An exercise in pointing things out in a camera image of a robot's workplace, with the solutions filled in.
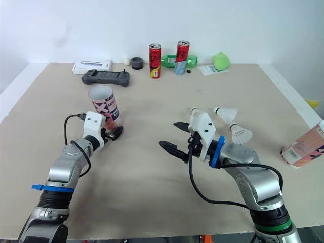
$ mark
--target black game controller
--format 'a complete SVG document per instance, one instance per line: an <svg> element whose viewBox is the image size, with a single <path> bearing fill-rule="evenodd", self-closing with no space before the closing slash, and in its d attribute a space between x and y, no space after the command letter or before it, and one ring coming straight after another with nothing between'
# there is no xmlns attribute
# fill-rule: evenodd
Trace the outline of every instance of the black game controller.
<svg viewBox="0 0 324 243"><path fill-rule="evenodd" d="M91 83L100 83L116 84L126 87L130 82L130 74L125 72L125 69L121 72L97 71L92 69L83 75L81 79L86 85Z"/></svg>

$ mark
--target beige table surface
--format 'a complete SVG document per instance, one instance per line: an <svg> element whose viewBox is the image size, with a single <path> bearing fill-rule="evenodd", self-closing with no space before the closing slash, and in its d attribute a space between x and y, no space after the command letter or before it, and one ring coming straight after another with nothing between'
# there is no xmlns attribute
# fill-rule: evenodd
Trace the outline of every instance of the beige table surface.
<svg viewBox="0 0 324 243"><path fill-rule="evenodd" d="M53 161L64 147L63 122L75 113L94 111L92 86L73 75L73 64L50 64L0 125L0 238L17 238L41 193ZM114 64L113 71L124 68ZM283 196L297 227L324 224L324 160L299 169L280 159L280 150L309 128L258 65L231 65L228 73L203 76L196 68L176 76L163 69L150 79L148 66L127 67L131 82L113 85L124 132L92 158L70 204L69 239L112 239L252 231L249 211L211 205L193 190L188 166L167 154L158 142L187 148L188 134L172 125L189 122L190 107L208 112L217 135L230 131L212 114L214 106L235 107L236 122L253 131L247 145L262 163L278 168ZM79 138L83 123L69 121L68 139ZM224 171L194 159L194 177L211 199L243 203L235 181Z"/></svg>

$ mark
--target white can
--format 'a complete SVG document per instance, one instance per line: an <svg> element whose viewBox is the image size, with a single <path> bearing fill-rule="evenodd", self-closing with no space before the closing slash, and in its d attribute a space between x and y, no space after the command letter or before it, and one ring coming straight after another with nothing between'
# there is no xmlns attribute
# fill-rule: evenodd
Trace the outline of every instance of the white can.
<svg viewBox="0 0 324 243"><path fill-rule="evenodd" d="M302 167L324 154L324 120L281 151L285 162Z"/></svg>
<svg viewBox="0 0 324 243"><path fill-rule="evenodd" d="M94 86L89 90L89 98L96 111L106 117L105 129L111 131L122 125L117 102L110 86Z"/></svg>

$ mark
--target white box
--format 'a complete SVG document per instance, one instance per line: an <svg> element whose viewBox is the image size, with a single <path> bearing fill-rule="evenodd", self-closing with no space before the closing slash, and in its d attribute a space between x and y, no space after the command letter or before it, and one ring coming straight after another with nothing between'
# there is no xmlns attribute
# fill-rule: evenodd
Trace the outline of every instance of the white box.
<svg viewBox="0 0 324 243"><path fill-rule="evenodd" d="M77 74L86 74L86 72L92 69L96 69L98 71L110 71L110 68L111 68L111 60L77 61L73 66L72 72L74 75L77 75Z"/></svg>

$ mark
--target yellow object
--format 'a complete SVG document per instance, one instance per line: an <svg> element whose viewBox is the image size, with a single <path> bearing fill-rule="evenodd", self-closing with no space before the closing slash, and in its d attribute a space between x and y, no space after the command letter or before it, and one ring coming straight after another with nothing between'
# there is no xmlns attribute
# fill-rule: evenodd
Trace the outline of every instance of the yellow object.
<svg viewBox="0 0 324 243"><path fill-rule="evenodd" d="M310 107L312 107L313 109L319 106L319 101L316 100L305 100Z"/></svg>

